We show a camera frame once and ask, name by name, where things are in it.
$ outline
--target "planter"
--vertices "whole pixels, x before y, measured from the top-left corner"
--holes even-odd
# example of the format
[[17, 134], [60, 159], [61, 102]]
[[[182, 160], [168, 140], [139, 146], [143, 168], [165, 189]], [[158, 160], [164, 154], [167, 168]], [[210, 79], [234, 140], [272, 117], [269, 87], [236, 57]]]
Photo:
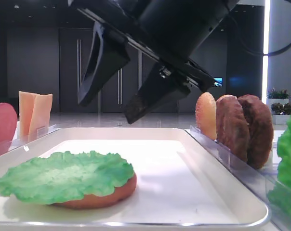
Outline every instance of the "planter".
[[272, 114], [273, 114], [273, 111], [271, 109], [271, 106], [274, 103], [280, 103], [280, 104], [284, 105], [286, 103], [289, 103], [289, 99], [266, 99], [266, 105], [270, 108]]
[[287, 121], [290, 119], [290, 115], [272, 115], [273, 124], [287, 124]]

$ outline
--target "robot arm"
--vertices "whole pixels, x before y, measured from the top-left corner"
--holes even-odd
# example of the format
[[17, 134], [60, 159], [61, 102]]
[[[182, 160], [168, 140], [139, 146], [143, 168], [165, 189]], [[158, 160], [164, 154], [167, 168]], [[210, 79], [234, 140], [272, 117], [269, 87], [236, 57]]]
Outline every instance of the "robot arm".
[[214, 79], [189, 59], [239, 0], [68, 0], [95, 21], [87, 71], [78, 92], [87, 105], [129, 61], [130, 44], [157, 63], [125, 107], [132, 124], [170, 101], [185, 98], [192, 84], [205, 92]]

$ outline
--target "lettuce leaf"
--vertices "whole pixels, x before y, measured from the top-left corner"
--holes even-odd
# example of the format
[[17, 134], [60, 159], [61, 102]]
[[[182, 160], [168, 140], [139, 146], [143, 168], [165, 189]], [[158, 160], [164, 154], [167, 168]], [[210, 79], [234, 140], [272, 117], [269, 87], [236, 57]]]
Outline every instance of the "lettuce leaf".
[[277, 153], [282, 158], [278, 166], [278, 181], [288, 188], [276, 184], [268, 199], [291, 217], [291, 117], [287, 125], [287, 130], [278, 139]]
[[87, 194], [110, 195], [133, 175], [132, 165], [119, 154], [58, 152], [10, 168], [0, 178], [0, 195], [13, 194], [22, 202], [51, 205], [81, 200]]

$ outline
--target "white tray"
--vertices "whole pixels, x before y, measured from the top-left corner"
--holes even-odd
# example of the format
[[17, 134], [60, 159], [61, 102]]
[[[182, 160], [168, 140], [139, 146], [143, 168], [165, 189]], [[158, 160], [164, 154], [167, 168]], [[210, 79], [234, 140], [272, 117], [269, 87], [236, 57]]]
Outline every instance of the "white tray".
[[268, 207], [188, 132], [172, 128], [66, 128], [0, 156], [9, 167], [53, 152], [119, 153], [133, 164], [137, 190], [106, 209], [72, 211], [0, 197], [0, 231], [259, 230]]

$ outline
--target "black cable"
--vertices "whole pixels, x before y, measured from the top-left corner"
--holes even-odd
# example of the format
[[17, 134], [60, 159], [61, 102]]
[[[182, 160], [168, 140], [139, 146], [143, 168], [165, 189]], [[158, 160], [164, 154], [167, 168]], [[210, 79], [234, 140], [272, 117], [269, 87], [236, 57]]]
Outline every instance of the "black cable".
[[241, 30], [240, 30], [240, 26], [238, 25], [237, 21], [229, 14], [228, 17], [231, 19], [231, 21], [235, 24], [235, 27], [236, 27], [236, 33], [237, 33], [237, 36], [238, 36], [238, 39], [240, 40], [240, 43], [241, 45], [243, 46], [243, 49], [251, 54], [251, 55], [254, 55], [254, 56], [268, 56], [268, 57], [271, 57], [271, 56], [276, 56], [276, 55], [279, 55], [279, 54], [282, 54], [284, 52], [286, 52], [287, 50], [289, 50], [291, 48], [291, 43], [289, 45], [287, 45], [286, 47], [278, 50], [278, 51], [273, 51], [273, 52], [270, 52], [268, 54], [264, 54], [263, 52], [259, 52], [259, 51], [254, 51], [252, 49], [250, 49], [246, 44], [245, 44], [245, 41], [243, 39], [243, 36], [242, 36], [242, 33], [241, 33]]

